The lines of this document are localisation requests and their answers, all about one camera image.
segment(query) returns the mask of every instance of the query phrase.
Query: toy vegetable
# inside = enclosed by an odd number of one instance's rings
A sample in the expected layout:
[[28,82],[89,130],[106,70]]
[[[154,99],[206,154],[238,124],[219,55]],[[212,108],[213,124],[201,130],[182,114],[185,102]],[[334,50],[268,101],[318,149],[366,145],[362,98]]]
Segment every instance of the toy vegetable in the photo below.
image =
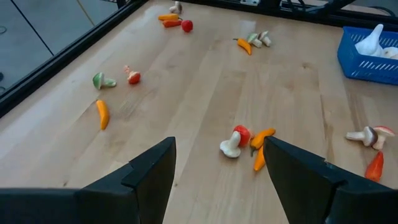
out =
[[249,44],[252,44],[258,48],[261,48],[262,42],[259,39],[257,39],[258,36],[259,35],[256,33],[251,33],[248,35],[247,40],[248,40]]
[[260,147],[264,144],[264,138],[266,136],[273,136],[275,134],[276,130],[274,128],[269,128],[261,131],[255,137],[253,140],[250,142],[250,155],[253,156],[254,150],[260,149]]
[[369,180],[373,180],[375,182],[379,182],[384,165],[384,156],[382,151],[379,151],[372,162],[368,165],[368,168],[365,172],[365,177]]
[[268,37],[268,31],[261,32],[258,39],[267,47],[271,46],[271,40]]
[[181,28],[182,30],[184,30],[184,32],[191,32],[191,30],[193,29],[192,21],[189,20],[182,21]]
[[237,158],[241,155],[241,149],[238,147],[240,141],[241,135],[237,131],[234,131],[229,140],[223,141],[220,144],[220,149],[227,157]]
[[127,81],[129,82],[129,84],[139,83],[139,81],[141,79],[141,73],[131,71],[130,67],[127,65],[124,66],[124,72],[129,75],[129,77],[127,78]]
[[234,128],[234,131],[237,131],[241,135],[241,140],[239,142],[239,147],[244,147],[247,145],[251,138],[250,131],[243,125],[238,125]]
[[96,102],[99,117],[101,118],[101,130],[105,130],[109,123],[109,111],[106,103],[103,100],[97,100]]
[[176,13],[170,13],[170,14],[160,15],[158,17],[158,19],[162,20],[162,21],[164,21],[164,20],[178,20],[179,17],[178,17],[178,14],[176,14]]
[[163,26],[165,28],[169,28],[169,27],[175,27],[175,26],[179,26],[181,25],[181,20],[177,20],[177,21],[163,21]]
[[349,140],[362,141],[364,146],[372,146],[377,142],[378,135],[373,128],[366,126],[363,131],[347,133]]
[[93,84],[97,90],[100,90],[101,87],[115,87],[116,81],[110,78],[105,78],[105,74],[103,72],[98,72],[93,77]]
[[251,55],[251,46],[250,46],[250,44],[247,41],[245,41],[244,39],[241,39],[241,38],[234,39],[234,40],[237,40],[238,41],[238,45],[240,47],[242,47],[249,55]]
[[261,146],[259,149],[259,153],[257,153],[256,160],[254,161],[254,170],[260,171],[266,164],[266,160],[264,159],[264,146]]
[[376,126],[373,130],[377,133],[378,139],[372,147],[377,150],[383,149],[387,137],[394,137],[396,134],[385,126]]

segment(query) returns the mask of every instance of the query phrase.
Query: blue plastic basket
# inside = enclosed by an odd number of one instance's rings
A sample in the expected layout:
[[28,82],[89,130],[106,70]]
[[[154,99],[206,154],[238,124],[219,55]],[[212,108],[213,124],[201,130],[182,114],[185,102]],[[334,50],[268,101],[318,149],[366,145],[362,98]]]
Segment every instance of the blue plastic basket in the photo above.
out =
[[[344,27],[337,57],[347,78],[398,85],[398,60],[361,55],[355,44],[367,37],[372,30]],[[382,32],[380,45],[398,47],[398,33]]]

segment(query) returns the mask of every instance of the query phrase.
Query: floor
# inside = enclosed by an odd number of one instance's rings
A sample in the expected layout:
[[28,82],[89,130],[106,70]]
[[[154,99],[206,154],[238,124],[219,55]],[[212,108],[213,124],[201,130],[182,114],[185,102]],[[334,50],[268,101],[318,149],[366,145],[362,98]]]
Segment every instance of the floor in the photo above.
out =
[[[194,30],[164,29],[168,1],[150,1],[0,119],[1,187],[84,187],[167,136],[177,139],[164,223],[287,223],[266,167],[218,149],[237,124],[363,175],[376,152],[347,141],[366,125],[398,130],[398,89],[349,80],[336,58],[339,27],[184,4]],[[232,38],[269,30],[251,56]],[[142,73],[126,82],[123,66]],[[115,88],[96,90],[97,72]],[[111,119],[100,130],[95,101]],[[398,188],[398,139],[384,148],[381,184]]]
[[[94,24],[118,10],[116,3],[100,0],[80,0]],[[93,25],[76,0],[14,0],[37,30],[53,54],[90,30]],[[0,1],[0,86],[9,88],[33,69],[48,60],[47,50],[10,0]]]

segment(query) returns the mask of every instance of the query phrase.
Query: wooden tabletop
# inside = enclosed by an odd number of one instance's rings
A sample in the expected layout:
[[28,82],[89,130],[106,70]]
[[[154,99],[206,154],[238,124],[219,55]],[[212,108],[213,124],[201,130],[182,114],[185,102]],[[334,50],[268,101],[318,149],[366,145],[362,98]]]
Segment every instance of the wooden tabletop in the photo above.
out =
[[[398,89],[349,80],[336,52],[339,27],[183,4],[193,32],[157,20],[150,1],[0,119],[1,187],[84,187],[167,136],[177,138],[175,183],[164,223],[287,223],[266,167],[244,149],[219,150],[237,124],[363,175],[376,152],[348,131],[398,130]],[[251,56],[232,38],[269,30],[272,47]],[[142,73],[127,84],[123,66]],[[97,72],[117,80],[101,91]],[[111,119],[100,130],[97,99]],[[384,149],[381,183],[398,187],[397,139]]]

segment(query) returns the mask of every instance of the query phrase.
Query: white toy mushroom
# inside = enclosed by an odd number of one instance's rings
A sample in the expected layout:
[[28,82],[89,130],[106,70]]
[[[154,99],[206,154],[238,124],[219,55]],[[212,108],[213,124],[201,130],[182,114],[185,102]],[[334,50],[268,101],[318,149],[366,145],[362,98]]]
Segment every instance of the white toy mushroom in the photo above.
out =
[[387,137],[394,137],[396,135],[391,129],[385,126],[376,126],[373,130],[377,133],[378,139],[372,147],[377,150],[383,149]]
[[266,30],[266,31],[264,31],[264,32],[261,32],[260,34],[259,34],[259,40],[265,45],[265,46],[267,46],[267,47],[270,47],[271,46],[271,40],[270,40],[270,38],[268,37],[268,30]]
[[386,47],[383,49],[383,54],[382,57],[384,58],[392,58],[393,56],[398,54],[398,48],[397,47]]
[[247,41],[249,44],[252,44],[254,46],[256,46],[257,48],[261,48],[262,42],[257,39],[259,36],[259,34],[257,33],[251,33],[248,35]]
[[169,10],[170,10],[171,13],[180,14],[182,12],[182,5],[181,5],[181,3],[179,1],[176,1],[174,3],[174,6],[170,7]]
[[377,132],[373,128],[366,126],[363,131],[349,132],[346,135],[349,140],[362,141],[363,145],[373,146],[378,139]]
[[355,44],[356,50],[361,55],[382,57],[383,49],[379,44],[379,38],[383,31],[383,24],[377,25],[365,39]]
[[238,147],[241,141],[241,134],[237,131],[232,132],[232,136],[229,140],[223,141],[220,144],[220,149],[224,155],[229,158],[237,158],[241,155],[241,149]]

